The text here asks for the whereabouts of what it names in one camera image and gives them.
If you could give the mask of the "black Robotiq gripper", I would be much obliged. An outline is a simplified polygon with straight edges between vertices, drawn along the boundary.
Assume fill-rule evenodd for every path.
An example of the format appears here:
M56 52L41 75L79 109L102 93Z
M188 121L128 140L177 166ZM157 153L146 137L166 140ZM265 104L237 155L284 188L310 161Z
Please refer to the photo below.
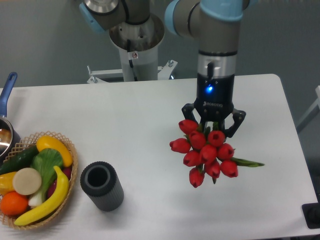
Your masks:
M247 115L243 110L234 109L234 79L234 75L209 79L198 74L196 99L194 104L186 103L182 107L184 118L198 123L203 132L207 127L206 122L221 122L219 129L225 138L232 138ZM200 116L200 121L196 120L195 109ZM232 114L233 125L226 129L224 120L229 114Z

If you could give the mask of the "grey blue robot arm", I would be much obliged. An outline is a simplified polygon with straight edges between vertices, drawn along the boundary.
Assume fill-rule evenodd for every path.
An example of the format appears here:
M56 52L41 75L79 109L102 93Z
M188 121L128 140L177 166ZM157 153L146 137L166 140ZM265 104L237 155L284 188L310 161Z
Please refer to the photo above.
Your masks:
M246 113L234 108L233 87L243 12L251 0L173 0L160 19L148 0L84 0L79 9L92 29L108 32L126 82L157 80L158 47L165 31L199 41L196 99L184 117L216 122L232 137Z

